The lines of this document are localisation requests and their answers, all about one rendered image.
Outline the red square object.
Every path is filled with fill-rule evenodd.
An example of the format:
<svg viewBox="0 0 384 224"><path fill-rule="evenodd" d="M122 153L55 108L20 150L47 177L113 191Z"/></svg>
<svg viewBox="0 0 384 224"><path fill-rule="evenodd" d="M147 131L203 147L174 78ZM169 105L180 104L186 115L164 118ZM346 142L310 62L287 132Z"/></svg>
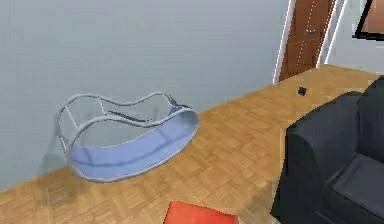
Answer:
<svg viewBox="0 0 384 224"><path fill-rule="evenodd" d="M212 208L171 201L163 224L239 224L236 215Z"/></svg>

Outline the black sofa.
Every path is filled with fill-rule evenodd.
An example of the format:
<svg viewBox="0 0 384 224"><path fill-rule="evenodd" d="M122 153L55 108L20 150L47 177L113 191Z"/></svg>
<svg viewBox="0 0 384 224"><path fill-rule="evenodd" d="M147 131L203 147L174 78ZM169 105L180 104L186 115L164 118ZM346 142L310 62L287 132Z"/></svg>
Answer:
<svg viewBox="0 0 384 224"><path fill-rule="evenodd" d="M280 224L384 224L384 75L286 129Z"/></svg>

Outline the brown wooden room door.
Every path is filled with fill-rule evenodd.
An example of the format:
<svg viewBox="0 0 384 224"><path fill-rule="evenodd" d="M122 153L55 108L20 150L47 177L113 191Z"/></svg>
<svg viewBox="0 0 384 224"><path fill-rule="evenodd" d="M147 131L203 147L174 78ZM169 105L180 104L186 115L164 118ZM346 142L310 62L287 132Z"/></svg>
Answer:
<svg viewBox="0 0 384 224"><path fill-rule="evenodd" d="M316 67L335 0L296 0L279 80ZM315 29L314 34L306 34Z"/></svg>

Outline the black framed picture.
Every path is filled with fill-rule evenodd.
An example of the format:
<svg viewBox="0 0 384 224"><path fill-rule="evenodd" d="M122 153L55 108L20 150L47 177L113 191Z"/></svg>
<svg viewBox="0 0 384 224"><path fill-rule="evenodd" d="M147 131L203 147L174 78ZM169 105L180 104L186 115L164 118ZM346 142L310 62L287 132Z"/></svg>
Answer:
<svg viewBox="0 0 384 224"><path fill-rule="evenodd" d="M353 38L384 42L384 0L366 0Z"/></svg>

